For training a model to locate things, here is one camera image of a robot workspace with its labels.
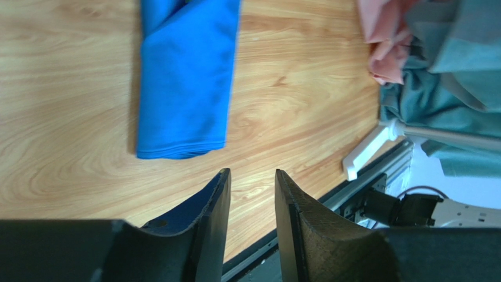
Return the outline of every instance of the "fabric pile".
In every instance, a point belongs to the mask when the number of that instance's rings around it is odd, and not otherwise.
[[[379,84],[403,83],[412,34],[403,15],[419,0],[359,0],[365,43],[372,43],[369,71]]]
[[[413,3],[404,15],[414,38],[402,83],[381,86],[381,120],[501,140],[500,14],[497,0]],[[501,177],[501,148],[432,140],[422,148],[445,175]]]
[[[239,0],[142,0],[137,157],[187,159],[226,141]]]

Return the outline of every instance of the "black connector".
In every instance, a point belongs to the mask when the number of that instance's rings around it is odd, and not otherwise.
[[[365,193],[363,214],[387,226],[433,226],[433,211],[439,196],[410,194],[400,200],[382,192],[370,190]]]

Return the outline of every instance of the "folded blue towel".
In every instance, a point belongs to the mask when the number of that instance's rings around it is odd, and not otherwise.
[[[225,145],[240,0],[142,0],[137,156]]]

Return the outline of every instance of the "pink cloth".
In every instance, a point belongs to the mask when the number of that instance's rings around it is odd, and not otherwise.
[[[379,84],[403,84],[402,68],[409,56],[412,34],[403,15],[420,0],[358,0],[366,43],[373,43],[369,71]]]

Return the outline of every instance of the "gray-green fabric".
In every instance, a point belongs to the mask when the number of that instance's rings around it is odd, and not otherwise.
[[[501,139],[501,1],[421,2],[404,85],[381,87],[382,120]],[[501,152],[428,141],[449,176],[501,177]]]

